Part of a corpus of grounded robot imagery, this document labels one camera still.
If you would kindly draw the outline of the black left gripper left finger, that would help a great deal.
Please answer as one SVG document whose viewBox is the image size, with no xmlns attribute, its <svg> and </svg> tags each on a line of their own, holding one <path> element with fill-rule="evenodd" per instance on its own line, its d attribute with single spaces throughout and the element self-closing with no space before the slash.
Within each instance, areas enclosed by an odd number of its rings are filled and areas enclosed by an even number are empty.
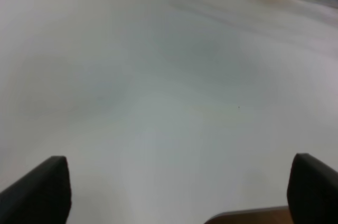
<svg viewBox="0 0 338 224">
<path fill-rule="evenodd" d="M 67 158 L 51 156 L 1 192 L 1 223 L 66 223 L 71 206 Z"/>
</svg>

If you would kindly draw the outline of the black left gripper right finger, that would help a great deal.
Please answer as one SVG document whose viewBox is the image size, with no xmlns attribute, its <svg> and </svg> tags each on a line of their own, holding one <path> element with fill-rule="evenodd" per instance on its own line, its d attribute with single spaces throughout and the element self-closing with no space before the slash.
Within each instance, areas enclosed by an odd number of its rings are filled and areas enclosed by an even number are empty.
<svg viewBox="0 0 338 224">
<path fill-rule="evenodd" d="M 337 223 L 337 171 L 307 153 L 296 154 L 287 201 L 293 223 Z"/>
</svg>

